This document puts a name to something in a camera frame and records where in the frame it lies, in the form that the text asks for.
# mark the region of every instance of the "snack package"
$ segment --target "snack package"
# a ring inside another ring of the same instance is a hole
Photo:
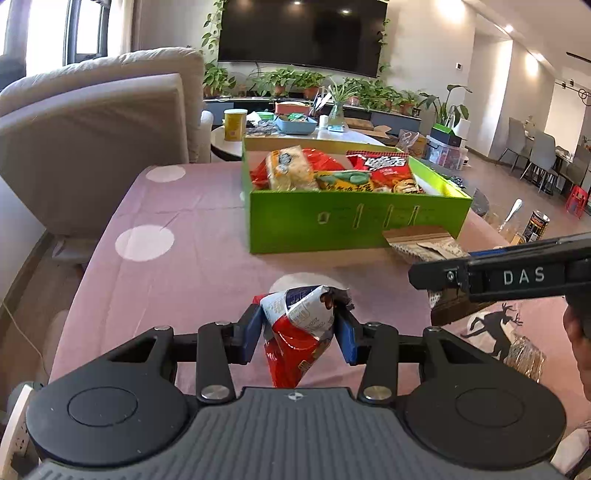
[[[316,150],[315,148],[304,148],[302,149],[302,152],[308,159],[308,163],[310,163],[314,171],[335,171],[345,169],[344,166],[337,162],[333,157],[320,150]],[[251,171],[251,180],[257,190],[266,190],[269,188],[269,178],[267,176],[267,165],[265,160],[259,163],[258,167]]]
[[[394,193],[424,193],[408,166],[407,153],[347,152],[356,170],[372,172],[372,180]]]
[[[318,190],[314,170],[301,147],[272,151],[265,159],[271,190]]]
[[[265,312],[265,354],[273,386],[295,388],[330,345],[334,305],[350,306],[345,290],[312,286],[256,296]]]
[[[318,171],[314,174],[321,190],[342,192],[373,192],[371,173],[362,170]]]

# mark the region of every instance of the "plant pot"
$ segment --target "plant pot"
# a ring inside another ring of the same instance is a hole
[[[351,106],[361,105],[361,101],[359,100],[359,97],[349,97],[349,99],[347,100],[347,103]]]
[[[304,98],[306,100],[314,100],[316,98],[316,95],[318,95],[319,90],[319,87],[304,88]]]
[[[285,95],[285,87],[283,85],[275,85],[275,88],[273,88],[273,95],[276,97]]]
[[[212,88],[209,85],[205,85],[203,87],[203,96],[205,98],[217,98],[221,94],[222,93],[219,90],[212,90]]]

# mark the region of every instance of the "power cord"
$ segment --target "power cord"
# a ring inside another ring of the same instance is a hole
[[[29,345],[31,345],[33,347],[33,350],[35,350],[37,352],[37,355],[39,355],[39,358],[41,359],[41,366],[43,367],[43,371],[45,372],[45,375],[47,376],[47,379],[49,380],[49,373],[47,373],[47,369],[45,368],[45,360],[43,360],[43,354],[39,351],[39,349],[33,344],[32,341],[29,340],[29,337],[25,335],[25,333],[21,330],[21,328],[18,326],[17,321],[14,319],[14,316],[12,315],[12,313],[10,312],[10,310],[8,310],[8,307],[6,306],[6,304],[4,303],[4,300],[2,301],[2,306],[4,307],[4,310],[7,311],[8,316],[10,317],[10,319],[12,320],[14,326],[17,328],[18,333],[20,333],[24,339],[29,343]]]

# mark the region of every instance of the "storage box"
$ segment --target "storage box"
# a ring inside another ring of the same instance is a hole
[[[462,155],[462,148],[450,147],[431,136],[428,136],[427,140],[426,160],[451,170],[461,170],[463,168],[464,156]]]
[[[431,129],[431,136],[450,147],[459,147],[462,143],[462,139],[458,137],[451,128],[444,127],[441,124],[433,125]]]
[[[396,152],[392,147],[307,138],[246,137],[242,182],[250,252],[282,253],[381,248],[382,231],[438,225],[457,237],[472,199],[414,158],[409,165],[442,196],[374,192],[273,192],[254,190],[250,171],[270,151],[300,145],[323,151],[349,167],[348,150]]]

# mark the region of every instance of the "round black pad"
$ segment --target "round black pad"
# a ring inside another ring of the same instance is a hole
[[[407,398],[405,421],[427,448],[486,470],[549,459],[566,414],[550,390],[502,365],[454,365]]]
[[[156,372],[99,359],[43,388],[29,405],[27,427],[43,456],[105,468],[162,451],[187,418],[184,395]]]

